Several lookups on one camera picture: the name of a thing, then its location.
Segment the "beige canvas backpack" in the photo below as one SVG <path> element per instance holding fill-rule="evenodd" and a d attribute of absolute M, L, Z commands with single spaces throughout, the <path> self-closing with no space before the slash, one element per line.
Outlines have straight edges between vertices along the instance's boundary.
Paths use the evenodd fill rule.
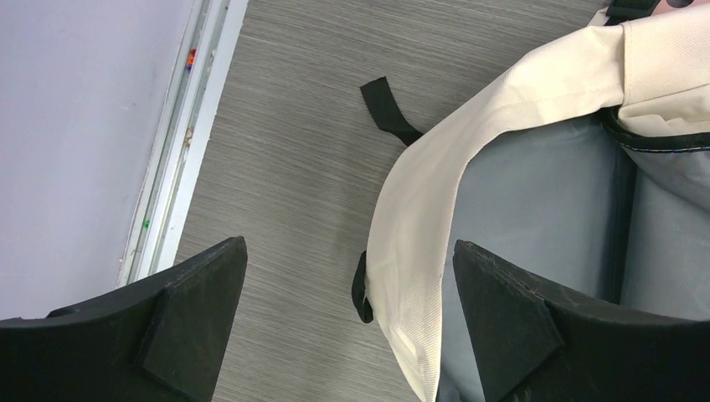
<path fill-rule="evenodd" d="M 453 268 L 468 241 L 587 296 L 709 324 L 709 4 L 613 1 L 405 150 L 352 283 L 423 401 L 486 400 Z"/>

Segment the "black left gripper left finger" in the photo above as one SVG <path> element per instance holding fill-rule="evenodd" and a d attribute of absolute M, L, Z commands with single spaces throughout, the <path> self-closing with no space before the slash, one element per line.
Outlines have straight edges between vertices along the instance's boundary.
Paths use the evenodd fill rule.
<path fill-rule="evenodd" d="M 2 400 L 211 400 L 247 259 L 244 238 L 228 238 L 47 317 L 2 321 Z"/>

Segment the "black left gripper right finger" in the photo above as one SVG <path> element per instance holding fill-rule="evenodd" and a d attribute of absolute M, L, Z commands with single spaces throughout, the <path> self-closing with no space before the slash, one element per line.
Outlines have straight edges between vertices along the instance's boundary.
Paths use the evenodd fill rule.
<path fill-rule="evenodd" d="M 587 296 L 468 241 L 453 268 L 486 400 L 708 400 L 708 322 Z"/>

